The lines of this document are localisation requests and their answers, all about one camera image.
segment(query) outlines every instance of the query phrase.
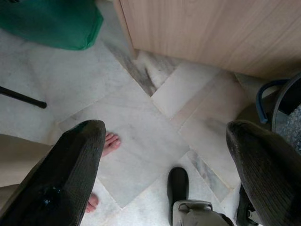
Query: wooden cabinet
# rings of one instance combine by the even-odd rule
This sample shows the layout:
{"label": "wooden cabinet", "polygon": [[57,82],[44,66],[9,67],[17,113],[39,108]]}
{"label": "wooden cabinet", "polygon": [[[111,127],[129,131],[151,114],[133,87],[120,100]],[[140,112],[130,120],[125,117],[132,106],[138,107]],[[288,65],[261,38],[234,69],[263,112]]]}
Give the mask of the wooden cabinet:
{"label": "wooden cabinet", "polygon": [[257,77],[301,69],[300,0],[116,0],[134,49]]}

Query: green bag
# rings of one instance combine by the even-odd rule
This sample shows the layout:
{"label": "green bag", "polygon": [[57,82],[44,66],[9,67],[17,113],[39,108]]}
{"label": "green bag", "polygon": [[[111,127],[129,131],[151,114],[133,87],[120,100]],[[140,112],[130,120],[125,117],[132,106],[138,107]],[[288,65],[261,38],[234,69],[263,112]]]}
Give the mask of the green bag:
{"label": "green bag", "polygon": [[43,45],[93,46],[103,17],[94,0],[0,0],[0,27]]}

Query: bare foot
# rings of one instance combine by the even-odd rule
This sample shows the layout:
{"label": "bare foot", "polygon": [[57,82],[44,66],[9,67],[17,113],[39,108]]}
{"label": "bare foot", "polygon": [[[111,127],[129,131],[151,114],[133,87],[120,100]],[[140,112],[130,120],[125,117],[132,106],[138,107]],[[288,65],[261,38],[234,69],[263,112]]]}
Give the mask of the bare foot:
{"label": "bare foot", "polygon": [[120,141],[118,135],[107,132],[105,135],[105,143],[104,143],[102,157],[105,157],[111,151],[114,151],[117,148],[119,148],[120,144],[121,144],[121,141]]}
{"label": "bare foot", "polygon": [[85,212],[86,213],[93,212],[96,209],[97,205],[98,205],[98,197],[94,193],[92,193],[90,195]]}

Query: blue handle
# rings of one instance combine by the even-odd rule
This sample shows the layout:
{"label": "blue handle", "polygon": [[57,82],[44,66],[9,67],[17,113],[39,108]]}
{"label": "blue handle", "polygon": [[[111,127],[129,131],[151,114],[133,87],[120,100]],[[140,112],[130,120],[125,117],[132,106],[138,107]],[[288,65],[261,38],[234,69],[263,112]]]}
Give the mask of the blue handle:
{"label": "blue handle", "polygon": [[287,83],[289,81],[289,79],[280,79],[280,80],[275,80],[275,81],[270,81],[267,84],[264,84],[258,91],[257,95],[256,95],[256,110],[259,116],[259,120],[260,123],[265,124],[268,122],[268,117],[267,114],[265,113],[263,107],[262,107],[262,94],[263,92],[272,87],[272,86],[279,86],[279,85],[284,85],[285,83]]}

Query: black metal rod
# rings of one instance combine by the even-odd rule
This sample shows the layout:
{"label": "black metal rod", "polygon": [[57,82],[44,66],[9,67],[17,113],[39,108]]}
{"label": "black metal rod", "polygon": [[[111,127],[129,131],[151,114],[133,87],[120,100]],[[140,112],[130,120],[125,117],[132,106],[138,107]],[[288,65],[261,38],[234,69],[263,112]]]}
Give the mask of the black metal rod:
{"label": "black metal rod", "polygon": [[0,94],[6,95],[8,97],[12,97],[12,98],[17,99],[17,100],[21,100],[23,102],[27,102],[31,105],[35,105],[35,106],[38,106],[40,108],[46,108],[47,107],[47,104],[45,102],[42,102],[42,101],[33,99],[31,97],[25,96],[23,94],[14,92],[14,91],[6,89],[2,86],[0,86]]}

